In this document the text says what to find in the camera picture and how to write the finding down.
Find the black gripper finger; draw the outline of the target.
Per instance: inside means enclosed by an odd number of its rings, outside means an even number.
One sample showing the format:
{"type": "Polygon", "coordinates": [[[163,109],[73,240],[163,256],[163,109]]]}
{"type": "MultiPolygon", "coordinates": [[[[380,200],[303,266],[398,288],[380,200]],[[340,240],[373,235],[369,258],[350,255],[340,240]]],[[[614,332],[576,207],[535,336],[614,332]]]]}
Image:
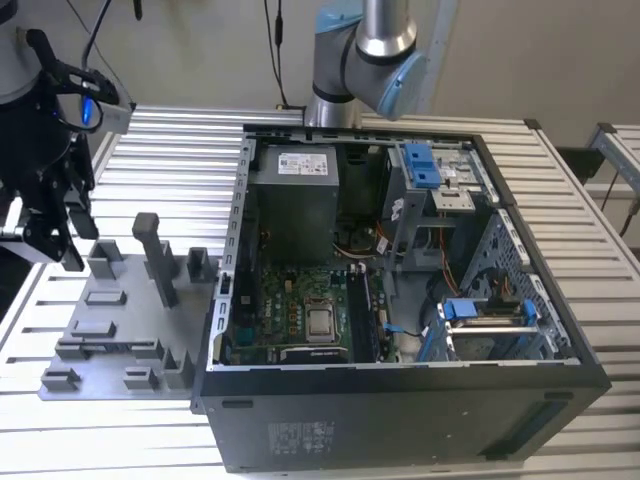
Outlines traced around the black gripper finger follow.
{"type": "Polygon", "coordinates": [[[23,237],[27,245],[61,263],[66,271],[81,272],[84,269],[84,261],[73,243],[65,217],[31,214],[23,237]]]}
{"type": "Polygon", "coordinates": [[[99,231],[91,215],[91,202],[83,190],[70,187],[64,196],[64,204],[76,233],[82,239],[98,239],[99,231]]]}

